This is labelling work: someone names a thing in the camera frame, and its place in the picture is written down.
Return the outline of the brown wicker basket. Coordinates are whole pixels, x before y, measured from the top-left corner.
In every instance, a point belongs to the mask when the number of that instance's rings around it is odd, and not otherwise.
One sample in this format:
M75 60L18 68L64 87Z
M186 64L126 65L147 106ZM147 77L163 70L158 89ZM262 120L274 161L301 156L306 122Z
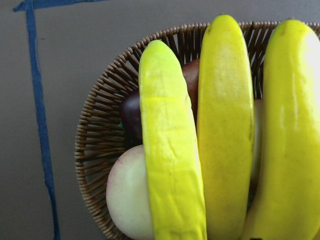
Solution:
M263 80L264 61L268 43L275 28L282 22L239 22L247 47L250 63L254 100L254 145L251 165L247 214L256 195L262 159ZM304 23L310 27L320 41L320 26ZM154 40L165 43L177 57L182 67L196 59L200 60L202 41L210 23L192 23L157 31L136 42L120 54L104 71L92 87L83 106L76 131L76 174L82 197L99 228L109 240L129 240L113 222L107 204L106 178L121 154L131 147L129 136L121 126L120 106L124 98L139 89L139 68L142 54ZM194 119L197 137L197 119Z

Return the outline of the dark red apple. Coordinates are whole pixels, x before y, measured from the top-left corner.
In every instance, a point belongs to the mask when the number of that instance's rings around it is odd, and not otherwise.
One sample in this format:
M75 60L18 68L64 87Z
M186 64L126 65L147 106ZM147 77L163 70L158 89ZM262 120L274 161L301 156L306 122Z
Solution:
M188 95L191 101L193 118L197 119L198 110L198 80L200 60L195 59L182 67L182 73L187 85ZM133 139L133 145L142 143L142 124L140 111L139 89L128 94L120 105L119 115L121 127L125 133Z

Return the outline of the pink white peach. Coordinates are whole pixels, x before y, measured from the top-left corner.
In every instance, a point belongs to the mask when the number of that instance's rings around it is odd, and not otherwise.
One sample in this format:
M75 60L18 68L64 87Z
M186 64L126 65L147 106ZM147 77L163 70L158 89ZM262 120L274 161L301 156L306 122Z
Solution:
M144 147L124 152L110 170L106 204L116 227L134 240L153 240Z

